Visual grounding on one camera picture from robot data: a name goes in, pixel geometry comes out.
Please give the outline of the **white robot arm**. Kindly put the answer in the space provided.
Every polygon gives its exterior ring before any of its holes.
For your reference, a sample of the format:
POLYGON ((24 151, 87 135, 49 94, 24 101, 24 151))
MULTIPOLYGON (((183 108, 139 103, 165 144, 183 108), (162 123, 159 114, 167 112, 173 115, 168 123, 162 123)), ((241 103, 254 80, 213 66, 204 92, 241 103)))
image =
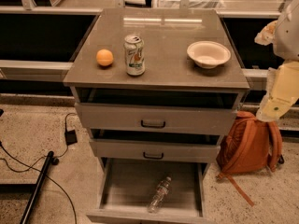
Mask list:
POLYGON ((256 35, 254 42, 272 44, 274 54, 284 60, 278 69, 268 69, 266 95, 256 113, 260 121, 278 120, 299 99, 299 0, 292 0, 276 21, 256 35))

